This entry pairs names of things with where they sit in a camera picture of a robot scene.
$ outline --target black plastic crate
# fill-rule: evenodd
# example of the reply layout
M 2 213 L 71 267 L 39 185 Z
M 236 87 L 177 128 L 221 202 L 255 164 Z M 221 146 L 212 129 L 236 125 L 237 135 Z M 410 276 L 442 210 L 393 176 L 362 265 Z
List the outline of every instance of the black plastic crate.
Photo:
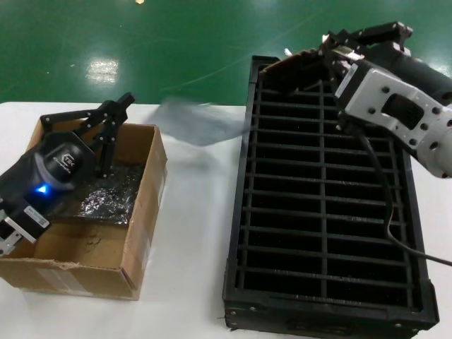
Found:
M 253 57 L 223 299 L 230 328 L 319 338 L 411 338 L 439 322 L 425 260 L 393 246 L 383 189 L 336 130 L 328 82 L 281 95 Z M 393 192 L 394 235 L 423 250 L 410 157 L 367 135 Z

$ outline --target blue led light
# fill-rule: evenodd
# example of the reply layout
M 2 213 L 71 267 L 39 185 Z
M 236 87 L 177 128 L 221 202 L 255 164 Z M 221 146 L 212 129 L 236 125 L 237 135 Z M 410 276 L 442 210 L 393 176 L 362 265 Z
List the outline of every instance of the blue led light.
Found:
M 42 194 L 47 194 L 47 193 L 49 193 L 49 187 L 47 185 L 42 185 L 41 187 L 38 187 L 36 189 L 36 192 L 39 192 Z

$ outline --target cardboard box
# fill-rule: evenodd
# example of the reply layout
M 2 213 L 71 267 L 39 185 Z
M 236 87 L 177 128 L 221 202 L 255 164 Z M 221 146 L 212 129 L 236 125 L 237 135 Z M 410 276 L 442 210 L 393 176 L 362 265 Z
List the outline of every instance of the cardboard box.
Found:
M 55 130 L 70 131 L 78 124 L 57 124 Z M 96 132 L 87 133 L 85 139 Z M 42 134 L 38 122 L 28 149 Z M 166 161 L 156 126 L 121 126 L 113 162 L 145 164 L 129 227 L 52 223 L 36 244 L 23 240 L 9 256 L 0 258 L 0 277 L 29 291 L 137 300 L 165 185 Z

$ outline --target black cable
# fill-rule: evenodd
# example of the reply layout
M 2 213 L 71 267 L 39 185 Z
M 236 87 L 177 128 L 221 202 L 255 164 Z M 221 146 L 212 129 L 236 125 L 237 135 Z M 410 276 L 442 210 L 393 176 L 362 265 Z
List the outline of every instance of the black cable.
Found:
M 447 261 L 441 258 L 437 258 L 435 256 L 430 256 L 429 254 L 425 254 L 424 252 L 417 251 L 415 249 L 411 249 L 410 247 L 406 246 L 404 243 L 399 242 L 391 233 L 391 220 L 393 218 L 393 211 L 394 211 L 394 203 L 393 203 L 393 196 L 391 193 L 391 188 L 388 183 L 388 179 L 386 178 L 386 175 L 383 172 L 383 168 L 381 167 L 380 160 L 378 159 L 377 155 L 375 154 L 374 148 L 372 147 L 371 143 L 369 142 L 369 139 L 364 134 L 363 130 L 360 128 L 356 128 L 354 130 L 354 135 L 359 139 L 364 149 L 367 151 L 367 154 L 370 157 L 370 160 L 375 168 L 376 175 L 380 181 L 380 184 L 383 186 L 384 189 L 384 196 L 386 199 L 386 214 L 384 218 L 384 226 L 386 229 L 386 237 L 390 242 L 392 242 L 397 247 L 400 247 L 404 251 L 408 252 L 412 256 L 416 256 L 418 258 L 424 258 L 431 261 L 436 261 L 437 263 L 442 263 L 443 265 L 452 266 L 452 261 Z

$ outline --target green floor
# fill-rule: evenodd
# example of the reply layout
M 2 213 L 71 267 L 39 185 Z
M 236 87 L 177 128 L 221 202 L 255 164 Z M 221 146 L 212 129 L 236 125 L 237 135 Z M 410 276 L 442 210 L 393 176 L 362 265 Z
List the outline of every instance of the green floor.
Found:
M 412 55 L 451 75 L 451 14 L 450 0 L 0 0 L 0 102 L 131 91 L 243 105 L 251 55 L 392 20 L 415 29 Z

